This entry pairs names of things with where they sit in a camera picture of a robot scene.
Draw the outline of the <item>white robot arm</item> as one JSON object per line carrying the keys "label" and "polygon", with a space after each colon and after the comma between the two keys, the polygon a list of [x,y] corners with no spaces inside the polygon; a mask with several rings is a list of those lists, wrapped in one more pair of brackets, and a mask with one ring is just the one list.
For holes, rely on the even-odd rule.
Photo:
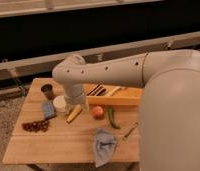
{"label": "white robot arm", "polygon": [[141,171],[200,171],[199,51],[157,51],[94,64],[71,55],[52,75],[71,104],[85,100],[84,83],[141,88]]}

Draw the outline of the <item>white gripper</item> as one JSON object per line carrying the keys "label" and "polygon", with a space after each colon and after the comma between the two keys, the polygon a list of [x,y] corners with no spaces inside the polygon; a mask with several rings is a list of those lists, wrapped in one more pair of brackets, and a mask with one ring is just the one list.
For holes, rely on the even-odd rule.
{"label": "white gripper", "polygon": [[80,105],[85,110],[89,109],[87,96],[82,84],[65,85],[64,99],[68,110],[72,110],[76,105]]}

